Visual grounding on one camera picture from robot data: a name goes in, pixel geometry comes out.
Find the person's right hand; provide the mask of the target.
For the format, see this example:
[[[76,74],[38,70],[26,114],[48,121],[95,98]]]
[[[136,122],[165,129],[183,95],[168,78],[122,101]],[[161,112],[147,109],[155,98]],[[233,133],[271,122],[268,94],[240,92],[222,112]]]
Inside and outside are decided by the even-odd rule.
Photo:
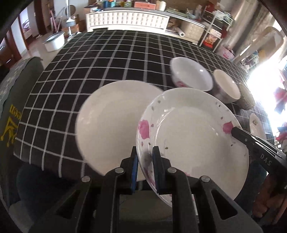
[[[276,179],[271,174],[268,174],[252,207],[252,214],[255,217],[262,217],[268,209],[275,208],[278,213],[276,217],[273,218],[272,224],[276,224],[286,210],[285,194],[277,194],[273,197],[271,196],[275,186]]]

